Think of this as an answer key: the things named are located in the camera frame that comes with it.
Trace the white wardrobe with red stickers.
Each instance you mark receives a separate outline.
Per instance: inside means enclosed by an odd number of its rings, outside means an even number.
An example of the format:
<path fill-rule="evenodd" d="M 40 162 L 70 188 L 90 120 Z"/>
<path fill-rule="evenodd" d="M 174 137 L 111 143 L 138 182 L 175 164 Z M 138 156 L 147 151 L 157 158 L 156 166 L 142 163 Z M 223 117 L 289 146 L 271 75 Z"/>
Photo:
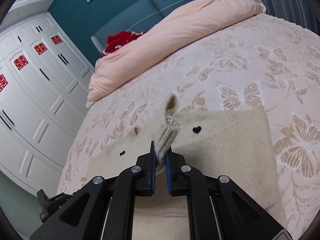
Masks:
<path fill-rule="evenodd" d="M 93 66 L 58 25 L 53 0 L 16 0 L 1 24 L 1 171 L 56 194 L 87 114 Z"/>

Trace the blue upholstered headboard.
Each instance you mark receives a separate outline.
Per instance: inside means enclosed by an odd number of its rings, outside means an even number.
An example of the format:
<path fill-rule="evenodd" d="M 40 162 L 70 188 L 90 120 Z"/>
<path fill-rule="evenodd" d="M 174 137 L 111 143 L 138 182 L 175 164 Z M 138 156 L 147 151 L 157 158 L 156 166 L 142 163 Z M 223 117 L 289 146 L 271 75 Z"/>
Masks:
<path fill-rule="evenodd" d="M 149 31 L 178 7 L 193 0 L 139 0 L 103 25 L 91 40 L 101 53 L 107 45 L 107 37 L 120 31 L 141 33 Z"/>

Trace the pink butterfly bed blanket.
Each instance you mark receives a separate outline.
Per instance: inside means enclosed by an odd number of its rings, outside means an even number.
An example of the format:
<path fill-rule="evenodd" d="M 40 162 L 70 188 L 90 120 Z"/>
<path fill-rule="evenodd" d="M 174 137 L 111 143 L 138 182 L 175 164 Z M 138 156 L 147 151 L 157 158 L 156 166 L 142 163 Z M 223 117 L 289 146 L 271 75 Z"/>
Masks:
<path fill-rule="evenodd" d="M 319 211 L 319 36 L 266 14 L 190 44 L 97 101 L 71 146 L 58 192 L 82 187 L 89 158 L 146 125 L 171 93 L 187 113 L 263 105 L 287 229 L 299 239 Z"/>

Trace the pink folded duvet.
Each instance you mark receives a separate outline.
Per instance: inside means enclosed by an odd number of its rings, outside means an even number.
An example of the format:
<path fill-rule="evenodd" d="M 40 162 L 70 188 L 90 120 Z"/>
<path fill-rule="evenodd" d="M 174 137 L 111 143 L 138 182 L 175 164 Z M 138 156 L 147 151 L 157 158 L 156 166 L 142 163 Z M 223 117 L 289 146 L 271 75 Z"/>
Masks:
<path fill-rule="evenodd" d="M 265 11 L 261 0 L 195 0 L 178 7 L 141 37 L 96 62 L 87 108 L 179 49 Z"/>

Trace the red garment on bed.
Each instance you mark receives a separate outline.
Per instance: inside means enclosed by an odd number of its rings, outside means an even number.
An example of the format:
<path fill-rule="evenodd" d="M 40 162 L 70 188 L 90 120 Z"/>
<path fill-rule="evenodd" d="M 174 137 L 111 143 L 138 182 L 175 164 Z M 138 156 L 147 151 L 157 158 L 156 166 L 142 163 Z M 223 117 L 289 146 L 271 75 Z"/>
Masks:
<path fill-rule="evenodd" d="M 110 35 L 107 37 L 107 45 L 103 49 L 101 56 L 106 56 L 110 53 L 114 53 L 121 47 L 127 45 L 128 43 L 138 39 L 142 35 L 144 35 L 146 31 L 142 31 L 140 33 L 136 33 L 134 31 L 121 31 L 117 34 Z"/>

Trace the beige heart-pattern knit sweater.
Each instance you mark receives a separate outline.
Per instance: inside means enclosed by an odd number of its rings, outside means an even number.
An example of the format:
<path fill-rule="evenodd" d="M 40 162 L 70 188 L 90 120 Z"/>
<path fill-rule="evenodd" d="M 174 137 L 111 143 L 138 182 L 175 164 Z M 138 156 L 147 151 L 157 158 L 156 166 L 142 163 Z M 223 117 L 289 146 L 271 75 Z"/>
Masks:
<path fill-rule="evenodd" d="M 170 95 L 144 126 L 109 142 L 90 157 L 88 178 L 114 177 L 145 153 L 150 143 L 160 145 L 162 127 L 177 133 L 172 150 L 203 174 L 227 175 L 280 225 L 287 219 L 278 186 L 277 165 L 265 110 L 179 112 L 179 100 Z M 189 239 L 187 200 L 170 197 L 164 168 L 156 175 L 153 197 L 136 200 L 134 239 Z"/>

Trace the blue-grey curtain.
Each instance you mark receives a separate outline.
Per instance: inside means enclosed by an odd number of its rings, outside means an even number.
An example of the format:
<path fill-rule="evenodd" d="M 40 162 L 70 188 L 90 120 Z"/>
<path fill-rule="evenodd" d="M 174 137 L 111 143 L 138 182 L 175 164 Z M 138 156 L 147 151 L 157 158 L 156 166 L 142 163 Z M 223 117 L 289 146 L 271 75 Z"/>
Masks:
<path fill-rule="evenodd" d="M 319 19 L 307 0 L 261 0 L 269 15 L 283 18 L 319 34 Z"/>

